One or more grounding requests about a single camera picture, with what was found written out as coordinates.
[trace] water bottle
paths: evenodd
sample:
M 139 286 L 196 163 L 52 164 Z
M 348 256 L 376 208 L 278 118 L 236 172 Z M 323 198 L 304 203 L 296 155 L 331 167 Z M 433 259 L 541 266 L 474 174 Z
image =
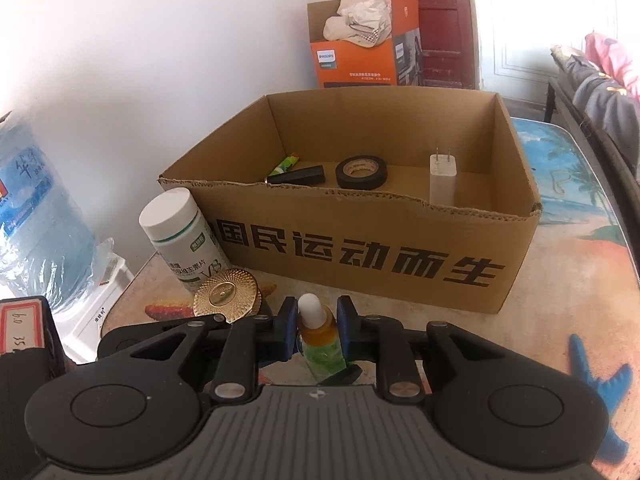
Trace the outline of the water bottle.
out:
M 94 234 L 29 123 L 12 112 L 0 123 L 0 281 L 62 312 L 90 283 L 95 251 Z

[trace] philips logo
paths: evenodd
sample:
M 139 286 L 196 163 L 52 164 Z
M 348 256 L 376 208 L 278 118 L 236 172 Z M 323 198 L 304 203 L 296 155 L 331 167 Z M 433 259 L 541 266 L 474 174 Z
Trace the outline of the philips logo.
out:
M 335 50 L 318 50 L 318 63 L 335 63 Z

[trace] red door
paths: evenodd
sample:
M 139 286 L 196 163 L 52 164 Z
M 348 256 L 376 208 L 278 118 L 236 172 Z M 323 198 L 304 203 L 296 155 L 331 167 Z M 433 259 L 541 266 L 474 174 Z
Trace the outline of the red door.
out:
M 429 86 L 474 88 L 469 0 L 418 0 L 424 79 Z

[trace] blue water jug label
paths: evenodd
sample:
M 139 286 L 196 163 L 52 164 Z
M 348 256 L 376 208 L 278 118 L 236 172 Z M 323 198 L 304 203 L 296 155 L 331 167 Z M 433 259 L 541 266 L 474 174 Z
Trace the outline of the blue water jug label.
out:
M 53 187 L 53 176 L 37 146 L 0 166 L 0 235 L 9 238 Z

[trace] pink cloth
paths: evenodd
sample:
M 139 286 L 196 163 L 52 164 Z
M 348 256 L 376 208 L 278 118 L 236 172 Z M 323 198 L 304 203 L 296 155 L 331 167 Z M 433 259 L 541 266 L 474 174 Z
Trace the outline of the pink cloth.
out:
M 592 32 L 584 38 L 587 42 L 586 57 L 602 71 L 619 82 L 636 99 L 640 100 L 640 62 L 634 62 L 625 47 L 605 34 Z

